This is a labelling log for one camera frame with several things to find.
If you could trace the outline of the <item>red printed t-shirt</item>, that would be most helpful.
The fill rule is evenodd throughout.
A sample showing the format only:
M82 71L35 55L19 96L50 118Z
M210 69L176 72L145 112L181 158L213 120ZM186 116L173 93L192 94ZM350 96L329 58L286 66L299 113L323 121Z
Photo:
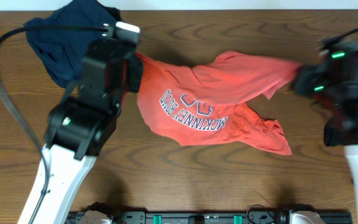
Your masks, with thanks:
M280 123L261 118L247 101L273 97L295 78L298 62L233 51L194 67L140 58L144 72L137 106L154 133L181 146L242 142L291 154Z

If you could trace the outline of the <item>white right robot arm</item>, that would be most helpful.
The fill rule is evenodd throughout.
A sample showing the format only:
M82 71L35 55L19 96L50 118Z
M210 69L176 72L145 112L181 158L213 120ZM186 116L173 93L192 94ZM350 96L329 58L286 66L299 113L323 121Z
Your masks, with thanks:
M298 69L292 88L332 113L325 124L324 143L344 148L358 220L358 42L325 42L320 55L319 63Z

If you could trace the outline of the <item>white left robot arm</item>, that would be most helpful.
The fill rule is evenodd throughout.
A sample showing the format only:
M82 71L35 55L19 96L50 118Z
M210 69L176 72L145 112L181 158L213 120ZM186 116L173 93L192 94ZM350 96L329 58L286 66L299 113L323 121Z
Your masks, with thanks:
M19 223L64 223L82 181L116 129L126 92L138 92L137 42L92 41L79 80L67 85L48 116L42 155Z

